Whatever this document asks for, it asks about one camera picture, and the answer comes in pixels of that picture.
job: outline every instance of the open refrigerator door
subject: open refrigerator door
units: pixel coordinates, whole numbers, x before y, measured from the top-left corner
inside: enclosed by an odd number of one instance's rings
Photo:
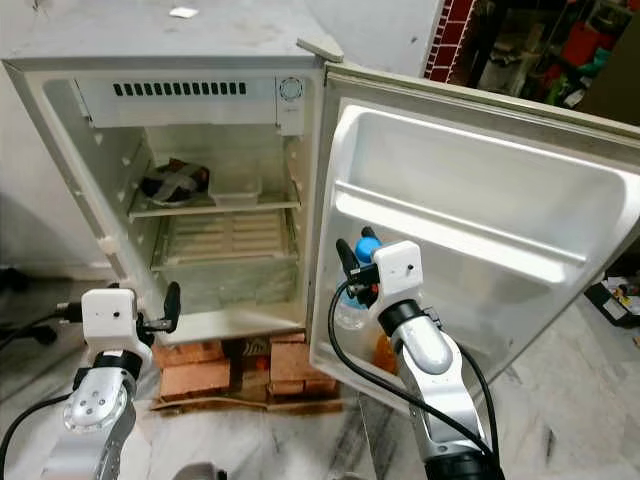
[[[329,343],[329,303],[344,280],[337,239],[355,245],[370,226],[383,243],[417,243],[419,306],[439,316],[491,380],[637,234],[637,128],[329,65],[322,138],[312,363],[397,408],[406,410],[348,370]],[[345,298],[340,309],[343,349],[399,383],[374,365],[384,336],[376,319]]]

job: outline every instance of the refrigerator top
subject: refrigerator top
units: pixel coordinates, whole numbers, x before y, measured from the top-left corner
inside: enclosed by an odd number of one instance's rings
[[[325,35],[303,0],[190,0],[192,18],[173,0],[71,0],[44,3],[32,28],[3,34],[8,60],[47,58],[280,57],[311,63],[298,37]],[[12,7],[1,7],[5,10]]]

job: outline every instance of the red brick wall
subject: red brick wall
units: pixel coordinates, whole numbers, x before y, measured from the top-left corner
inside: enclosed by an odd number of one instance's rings
[[[474,0],[445,0],[424,76],[448,82],[471,16]]]

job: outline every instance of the marble floor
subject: marble floor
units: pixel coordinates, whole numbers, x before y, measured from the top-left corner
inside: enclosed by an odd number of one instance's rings
[[[28,321],[90,286],[42,284],[37,292],[2,296],[0,322],[9,316]],[[51,346],[20,340],[0,352],[0,432],[28,405],[70,389],[84,351],[82,332],[78,325],[56,329],[59,339]],[[580,298],[493,382],[507,478],[640,478],[634,333],[610,326]],[[211,462],[232,479],[425,478],[406,418],[378,405],[378,419],[365,428],[355,394],[342,412],[318,416],[159,415],[148,410],[157,380],[151,372],[141,381],[121,480],[171,480],[198,462]],[[51,407],[22,424],[9,449],[7,480],[39,478],[60,420],[60,407]]]

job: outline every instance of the refrigerator shelf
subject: refrigerator shelf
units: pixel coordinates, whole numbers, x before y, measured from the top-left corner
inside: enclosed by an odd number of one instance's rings
[[[258,196],[255,205],[216,206],[206,192],[198,193],[193,200],[182,207],[161,207],[151,202],[137,190],[129,209],[129,218],[166,217],[174,215],[202,215],[208,213],[262,211],[300,208],[300,194],[296,183],[291,180],[286,192],[264,192]]]
[[[296,257],[284,210],[187,215],[162,220],[151,270]]]

